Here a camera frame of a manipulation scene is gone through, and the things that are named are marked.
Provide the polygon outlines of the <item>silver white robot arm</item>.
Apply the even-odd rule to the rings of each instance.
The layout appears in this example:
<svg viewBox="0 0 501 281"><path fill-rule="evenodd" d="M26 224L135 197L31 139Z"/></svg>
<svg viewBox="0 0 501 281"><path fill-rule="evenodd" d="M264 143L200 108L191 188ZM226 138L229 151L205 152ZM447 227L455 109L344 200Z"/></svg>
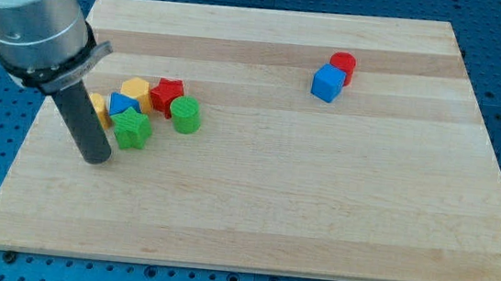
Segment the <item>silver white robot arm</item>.
<svg viewBox="0 0 501 281"><path fill-rule="evenodd" d="M113 51L98 43L78 0L0 0L0 62L19 85L50 96L83 159L111 155L83 83Z"/></svg>

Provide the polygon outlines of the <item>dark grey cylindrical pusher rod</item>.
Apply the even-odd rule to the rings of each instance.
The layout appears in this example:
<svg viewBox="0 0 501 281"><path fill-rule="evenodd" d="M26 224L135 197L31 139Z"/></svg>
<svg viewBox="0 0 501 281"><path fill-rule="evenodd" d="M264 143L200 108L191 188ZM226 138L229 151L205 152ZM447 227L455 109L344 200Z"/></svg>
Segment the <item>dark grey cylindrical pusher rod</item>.
<svg viewBox="0 0 501 281"><path fill-rule="evenodd" d="M90 164L104 163L111 147L82 81L52 95L58 111L72 134L83 159Z"/></svg>

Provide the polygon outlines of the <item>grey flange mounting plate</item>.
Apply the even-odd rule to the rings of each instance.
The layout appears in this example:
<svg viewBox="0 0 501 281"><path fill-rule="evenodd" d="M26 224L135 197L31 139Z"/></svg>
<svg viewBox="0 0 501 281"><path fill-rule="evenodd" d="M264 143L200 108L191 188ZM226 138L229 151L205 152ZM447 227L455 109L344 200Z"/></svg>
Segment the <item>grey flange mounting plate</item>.
<svg viewBox="0 0 501 281"><path fill-rule="evenodd" d="M79 84L83 77L105 56L113 52L110 42L97 44L90 24L85 24L87 41L83 47L62 61L52 62L54 49L38 44L22 47L19 57L0 51L3 68L27 88L38 88L47 96Z"/></svg>

